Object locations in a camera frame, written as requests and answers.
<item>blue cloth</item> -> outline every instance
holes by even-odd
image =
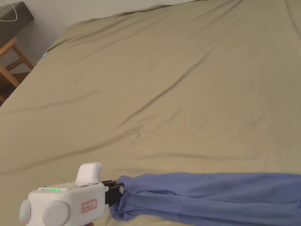
[[[201,226],[301,226],[301,175],[285,173],[122,176],[116,220],[156,215]]]

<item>floor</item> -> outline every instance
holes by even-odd
[[[21,83],[26,76],[26,73],[13,74],[13,76]],[[5,98],[8,98],[13,91],[15,91],[16,87],[11,84],[4,76],[0,76],[0,94],[2,94]]]

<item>cable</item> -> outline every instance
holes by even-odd
[[[2,6],[0,9],[4,9],[6,7],[6,3],[3,0],[0,1],[4,3],[4,6]]]
[[[3,0],[0,0],[0,1],[4,3],[4,6],[2,6],[2,8],[0,8],[0,9],[4,9],[7,6],[7,4]],[[11,4],[11,6],[13,7],[13,9],[15,11],[16,19],[14,19],[14,20],[0,20],[0,22],[14,22],[18,19],[18,15],[17,15],[17,11],[16,11],[15,7],[13,6],[13,4]]]

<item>sheet wrinkle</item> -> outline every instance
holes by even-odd
[[[178,78],[170,87],[165,89],[163,92],[155,96],[153,99],[151,99],[149,102],[147,102],[144,106],[142,106],[139,110],[135,111],[134,113],[130,114],[122,123],[119,124],[118,127],[123,126],[128,121],[133,119],[135,116],[146,110],[148,107],[153,105],[158,99],[169,93],[171,90],[173,90],[177,85],[179,85],[194,69],[196,69],[198,66],[200,66],[209,56],[212,49],[210,49],[198,62],[196,62],[192,67],[190,67],[180,78]]]
[[[96,30],[94,32],[88,33],[86,35],[82,35],[82,36],[80,36],[80,37],[78,37],[76,39],[73,39],[71,42],[69,42],[69,44],[72,44],[72,43],[74,43],[76,41],[80,41],[80,40],[85,39],[85,38],[93,37],[94,35],[97,35],[99,33],[102,33],[104,31],[106,31],[106,30],[109,30],[109,29],[111,29],[111,28],[113,28],[113,27],[115,27],[115,26],[117,26],[117,25],[119,25],[121,23],[124,23],[125,21],[127,21],[129,19],[130,19],[130,17],[123,18],[122,20],[116,21],[116,22],[114,22],[114,23],[112,23],[112,24],[110,24],[110,25],[108,25],[106,27],[103,27],[101,29],[98,29],[98,30]]]
[[[156,129],[159,129],[161,126],[163,126],[164,124],[167,124],[167,123],[171,123],[182,111],[183,109],[183,106],[180,107],[176,112],[174,112],[170,117],[169,119],[166,119],[164,120],[163,122],[160,122],[157,126],[156,126]]]
[[[288,13],[288,16],[290,18],[290,23],[292,24],[293,28],[294,28],[294,32],[296,33],[296,35],[299,37],[299,39],[301,40],[301,31],[299,30],[296,22],[294,21],[293,19],[293,14],[292,14],[292,11],[290,10],[290,6],[288,4],[288,0],[285,0],[285,6],[286,6],[286,9],[287,9],[287,13]]]
[[[84,73],[82,72],[82,73],[80,74],[80,76],[78,77],[78,79],[75,81],[73,88],[75,88],[75,87],[77,86],[78,82],[82,79],[82,76],[83,76],[83,75],[84,75]]]
[[[140,23],[140,22],[143,22],[143,21],[145,21],[145,20],[148,20],[148,19],[150,19],[150,18],[153,18],[154,16],[155,16],[155,15],[151,15],[151,16],[148,16],[148,17],[143,18],[143,19],[141,19],[141,20],[134,21],[134,22],[132,22],[132,23],[130,23],[130,24],[128,24],[128,25],[125,25],[125,26],[123,26],[123,27],[121,27],[121,28],[119,28],[119,29],[117,29],[117,30],[115,30],[115,31],[111,31],[111,32],[106,33],[106,34],[101,34],[101,35],[98,36],[98,37],[92,38],[92,39],[87,40],[87,41],[85,41],[85,42],[73,44],[73,45],[71,45],[70,47],[77,46],[77,45],[82,45],[82,44],[86,44],[86,43],[92,42],[92,41],[94,41],[94,40],[98,40],[98,39],[100,39],[100,38],[106,37],[106,36],[108,36],[108,35],[112,35],[112,34],[118,33],[118,32],[120,32],[120,31],[122,31],[122,30],[124,30],[124,29],[127,29],[127,28],[129,28],[129,27],[131,27],[131,26],[133,26],[133,25],[136,25],[136,24],[138,24],[138,23]],[[94,35],[95,35],[95,34],[92,33],[92,34],[90,34],[90,35],[87,35],[87,37],[88,37],[88,36],[93,37]]]
[[[85,94],[83,94],[79,97],[71,98],[71,99],[68,99],[68,100],[62,100],[62,101],[58,101],[58,102],[54,102],[54,103],[50,103],[50,104],[46,104],[46,105],[42,105],[42,106],[29,107],[29,108],[23,108],[23,109],[17,109],[17,110],[9,111],[9,112],[0,114],[0,117],[5,116],[5,115],[16,114],[16,113],[35,112],[35,111],[44,110],[44,109],[47,109],[47,108],[50,108],[50,107],[73,104],[75,102],[85,100],[85,99],[89,98],[90,96],[92,96],[94,94],[97,94],[97,93],[101,93],[101,92],[102,92],[101,90],[93,90],[93,91],[85,93]]]
[[[52,47],[50,47],[50,48],[47,50],[47,52],[49,52],[49,51],[55,49],[56,47],[58,47],[58,46],[60,46],[60,45],[62,45],[62,44],[64,44],[64,43],[66,43],[66,44],[72,43],[72,42],[74,42],[74,41],[76,41],[77,39],[80,39],[80,38],[82,38],[82,37],[91,36],[91,35],[94,35],[94,34],[96,34],[96,33],[103,32],[103,31],[105,31],[105,30],[107,30],[107,29],[110,29],[110,28],[114,27],[115,25],[120,24],[121,22],[123,22],[124,20],[127,20],[127,19],[128,19],[128,18],[124,18],[124,19],[122,19],[122,20],[119,20],[119,21],[117,21],[117,22],[115,22],[115,23],[112,23],[112,24],[110,24],[110,25],[108,25],[108,26],[106,26],[106,27],[103,27],[103,28],[101,28],[101,29],[99,29],[99,30],[97,30],[97,31],[94,31],[94,32],[92,32],[92,33],[89,33],[89,34],[87,34],[87,35],[77,35],[77,36],[73,36],[73,37],[64,39],[64,40],[62,40],[62,41],[60,41],[60,42],[54,44]]]
[[[133,133],[131,133],[129,131],[131,129],[135,130],[135,128],[136,127],[130,128],[129,130],[127,130],[127,131],[125,131],[125,132],[123,132],[119,135],[116,135],[116,136],[114,136],[110,139],[102,141],[99,144],[96,144],[96,145],[93,145],[93,146],[90,146],[90,147],[87,147],[87,148],[83,148],[83,149],[80,149],[80,150],[77,150],[77,151],[56,155],[56,156],[53,156],[53,157],[50,157],[50,158],[47,158],[47,159],[32,162],[32,163],[30,163],[28,165],[25,165],[25,166],[16,167],[16,168],[13,168],[13,169],[2,171],[2,172],[0,172],[0,176],[6,176],[6,175],[9,175],[9,174],[13,174],[13,173],[19,173],[21,171],[28,170],[28,169],[36,167],[36,166],[48,164],[50,162],[55,162],[57,160],[61,160],[61,159],[66,158],[66,157],[74,157],[76,155],[82,155],[82,154],[86,154],[88,152],[93,152],[93,151],[97,151],[97,150],[100,150],[100,149],[103,149],[103,148],[110,147],[110,146],[115,145],[118,142],[120,142],[120,141],[122,141],[122,140],[124,140],[128,137],[131,137],[133,135]]]
[[[229,14],[233,9],[235,9],[240,3],[242,3],[243,0],[239,0],[237,3],[235,3],[233,6],[231,6],[229,9],[227,9],[225,12],[223,12],[221,15],[219,15],[217,18],[215,18],[214,20],[212,20],[211,22],[207,23],[206,25],[202,26],[201,28],[199,28],[199,31],[203,30],[206,27],[212,26],[213,24],[215,24],[217,21],[219,21],[220,19],[222,19],[224,16],[226,16],[227,14]]]
[[[220,5],[218,5],[218,6],[214,7],[214,8],[212,8],[212,9],[210,9],[209,11],[207,11],[207,12],[205,12],[205,13],[203,13],[203,14],[197,16],[197,17],[195,17],[194,19],[188,21],[187,23],[189,24],[189,23],[191,23],[191,22],[194,22],[194,21],[196,21],[196,20],[198,20],[198,19],[200,19],[200,18],[202,18],[202,17],[204,17],[204,16],[206,16],[206,15],[208,15],[208,14],[210,14],[210,13],[216,11],[216,10],[218,10],[219,8],[221,8],[221,7],[223,7],[223,6],[230,4],[230,3],[233,2],[233,1],[235,1],[235,0],[229,0],[229,1],[225,2],[225,3],[223,3],[223,4],[220,4]]]
[[[119,42],[120,40],[122,40],[123,38],[124,38],[124,37],[120,37],[120,38],[118,38],[118,39],[116,39],[116,40],[114,40],[114,41],[112,41],[112,42],[109,42],[108,44],[106,44],[106,45],[104,45],[104,46],[102,46],[102,47],[100,47],[100,48],[97,48],[96,50],[90,52],[89,54],[87,54],[87,55],[85,55],[85,56],[83,56],[83,57],[81,57],[81,58],[78,58],[78,60],[83,60],[83,59],[85,59],[85,58],[87,58],[87,57],[92,56],[93,54],[95,54],[95,53],[97,53],[97,52],[99,52],[99,51],[102,51],[102,50],[104,50],[104,49],[107,49],[107,48],[109,48],[110,46],[112,46],[112,45],[116,44],[117,42]]]
[[[157,152],[155,154],[143,155],[139,159],[150,159],[150,158],[161,158],[161,157],[173,157],[173,158],[194,158],[194,159],[204,159],[210,161],[249,161],[258,158],[258,153],[252,153],[249,156],[234,156],[234,155],[201,155],[201,154],[188,154],[188,153],[169,153],[169,152]]]
[[[168,17],[170,17],[170,14],[169,14],[169,15],[165,15],[165,16],[163,16],[162,18],[160,18],[159,20],[157,20],[157,21],[155,21],[155,22],[152,22],[151,24],[148,24],[147,26],[145,26],[145,27],[139,29],[138,31],[136,31],[136,32],[132,33],[131,35],[129,35],[128,37],[126,37],[124,40],[127,40],[127,39],[133,37],[134,35],[136,35],[136,34],[142,32],[143,30],[145,30],[145,29],[147,29],[147,28],[151,28],[152,26],[156,25],[157,23],[162,22],[163,20],[167,19]]]

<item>fitted sheet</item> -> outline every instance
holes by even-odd
[[[301,173],[301,1],[209,0],[68,28],[0,108],[1,225],[39,186]],[[100,225],[180,225],[155,216]]]

